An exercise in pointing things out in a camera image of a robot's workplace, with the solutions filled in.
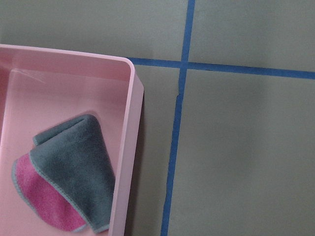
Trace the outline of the pink plastic bin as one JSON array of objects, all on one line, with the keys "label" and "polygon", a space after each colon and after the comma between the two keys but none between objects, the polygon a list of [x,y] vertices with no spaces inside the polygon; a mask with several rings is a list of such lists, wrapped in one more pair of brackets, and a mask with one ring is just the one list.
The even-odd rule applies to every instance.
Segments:
[{"label": "pink plastic bin", "polygon": [[63,236],[18,195],[11,170],[33,137],[81,114],[101,126],[116,176],[110,227],[122,236],[144,87],[126,58],[26,46],[0,47],[0,233]]}]

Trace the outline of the grey and magenta cloth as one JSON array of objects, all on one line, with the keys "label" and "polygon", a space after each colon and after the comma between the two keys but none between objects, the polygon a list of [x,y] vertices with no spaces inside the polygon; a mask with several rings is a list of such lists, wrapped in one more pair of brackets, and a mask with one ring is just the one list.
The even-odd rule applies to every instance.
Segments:
[{"label": "grey and magenta cloth", "polygon": [[75,117],[37,134],[33,143],[12,166],[20,197],[59,230],[107,230],[115,176],[96,117]]}]

